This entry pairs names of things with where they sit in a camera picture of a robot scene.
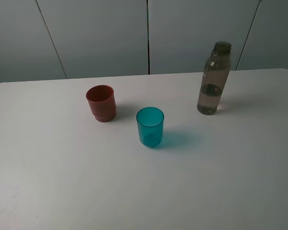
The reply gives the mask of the teal transparent plastic cup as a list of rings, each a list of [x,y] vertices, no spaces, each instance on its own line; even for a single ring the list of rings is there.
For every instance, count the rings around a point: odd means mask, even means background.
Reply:
[[[164,113],[156,107],[145,107],[136,115],[141,143],[149,148],[159,145],[163,137]]]

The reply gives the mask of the smoky transparent water bottle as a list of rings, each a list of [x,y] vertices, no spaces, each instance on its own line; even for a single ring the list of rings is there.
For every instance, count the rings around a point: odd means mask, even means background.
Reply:
[[[205,62],[197,109],[204,115],[217,111],[230,69],[231,44],[217,42]]]

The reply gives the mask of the red plastic cup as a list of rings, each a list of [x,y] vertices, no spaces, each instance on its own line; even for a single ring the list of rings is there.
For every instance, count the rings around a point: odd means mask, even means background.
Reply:
[[[89,89],[86,99],[91,112],[99,122],[109,122],[116,116],[114,90],[108,85],[97,85]]]

